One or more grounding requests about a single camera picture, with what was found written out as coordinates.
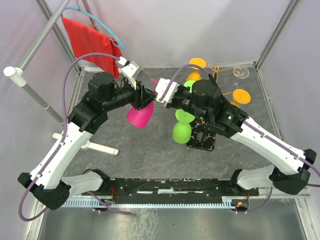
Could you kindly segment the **green plastic goblet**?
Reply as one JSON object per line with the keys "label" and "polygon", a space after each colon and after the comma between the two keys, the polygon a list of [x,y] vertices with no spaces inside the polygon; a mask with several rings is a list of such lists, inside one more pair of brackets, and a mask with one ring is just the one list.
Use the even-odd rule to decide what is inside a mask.
{"label": "green plastic goblet", "polygon": [[183,84],[183,86],[186,88],[190,88],[189,91],[192,92],[192,86],[195,82],[196,81],[194,81],[194,80],[188,80]]}
{"label": "green plastic goblet", "polygon": [[176,143],[186,144],[191,139],[192,127],[190,123],[195,119],[195,116],[178,109],[175,112],[177,123],[173,127],[172,138]]}

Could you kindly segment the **pink plastic goblet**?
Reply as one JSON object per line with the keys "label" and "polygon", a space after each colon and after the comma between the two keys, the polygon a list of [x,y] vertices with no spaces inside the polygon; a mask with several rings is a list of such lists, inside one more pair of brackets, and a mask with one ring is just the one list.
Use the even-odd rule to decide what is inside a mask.
{"label": "pink plastic goblet", "polygon": [[154,113],[154,101],[141,110],[134,109],[131,106],[131,109],[126,114],[128,122],[137,128],[145,128]]}

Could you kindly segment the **orange plastic goblet front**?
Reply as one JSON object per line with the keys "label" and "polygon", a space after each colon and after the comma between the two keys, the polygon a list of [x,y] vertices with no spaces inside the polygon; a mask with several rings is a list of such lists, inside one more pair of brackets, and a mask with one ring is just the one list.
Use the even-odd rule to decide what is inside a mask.
{"label": "orange plastic goblet front", "polygon": [[[207,63],[204,59],[199,57],[194,57],[189,61],[190,64],[200,66],[202,68],[205,68],[207,66]],[[197,67],[192,66],[193,72],[187,77],[186,81],[199,81],[202,79],[199,69]]]}

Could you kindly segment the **orange plastic goblet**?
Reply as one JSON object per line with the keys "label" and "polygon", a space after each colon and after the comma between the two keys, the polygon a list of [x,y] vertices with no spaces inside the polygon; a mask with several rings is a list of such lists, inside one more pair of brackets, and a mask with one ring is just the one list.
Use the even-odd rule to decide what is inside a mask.
{"label": "orange plastic goblet", "polygon": [[[194,57],[189,61],[190,64],[200,66],[202,68],[205,68],[207,66],[207,63],[204,59],[199,57]],[[187,77],[186,81],[199,81],[202,79],[199,69],[197,67],[192,66],[193,72]]]}
{"label": "orange plastic goblet", "polygon": [[231,104],[236,107],[239,107],[240,105],[246,105],[251,101],[251,95],[246,90],[241,88],[234,90],[231,95]]}

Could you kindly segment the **clear champagne flute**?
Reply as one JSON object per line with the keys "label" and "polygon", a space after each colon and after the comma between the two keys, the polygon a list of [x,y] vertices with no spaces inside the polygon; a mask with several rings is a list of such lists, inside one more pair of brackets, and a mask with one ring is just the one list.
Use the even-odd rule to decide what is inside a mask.
{"label": "clear champagne flute", "polygon": [[246,79],[249,77],[250,75],[250,71],[248,68],[244,67],[244,66],[236,66],[234,69],[233,69],[233,75],[236,77],[236,78],[239,78],[239,79]]}

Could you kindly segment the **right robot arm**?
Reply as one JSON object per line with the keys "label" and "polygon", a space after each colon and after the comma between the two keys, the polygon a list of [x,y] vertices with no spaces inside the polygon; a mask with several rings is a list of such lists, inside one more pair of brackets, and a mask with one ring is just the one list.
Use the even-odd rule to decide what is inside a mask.
{"label": "right robot arm", "polygon": [[293,147],[265,130],[246,112],[231,104],[213,78],[198,80],[191,87],[161,79],[156,92],[157,101],[167,108],[184,110],[202,120],[215,134],[249,147],[271,163],[262,168],[237,170],[234,180],[228,184],[233,195],[264,187],[297,195],[308,186],[309,168],[317,154],[311,149]]}

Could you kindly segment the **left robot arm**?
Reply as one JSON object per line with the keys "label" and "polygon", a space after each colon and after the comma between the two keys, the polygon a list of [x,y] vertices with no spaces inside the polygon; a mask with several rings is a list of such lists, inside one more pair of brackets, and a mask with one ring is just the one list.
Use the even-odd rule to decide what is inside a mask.
{"label": "left robot arm", "polygon": [[32,172],[20,174],[18,182],[50,210],[60,208],[69,197],[86,192],[106,195],[111,184],[101,170],[73,177],[63,177],[63,173],[81,147],[108,120],[108,112],[128,104],[141,110],[155,98],[141,81],[131,85],[123,77],[118,84],[112,74],[96,73],[88,82],[88,91],[68,116],[62,136]]}

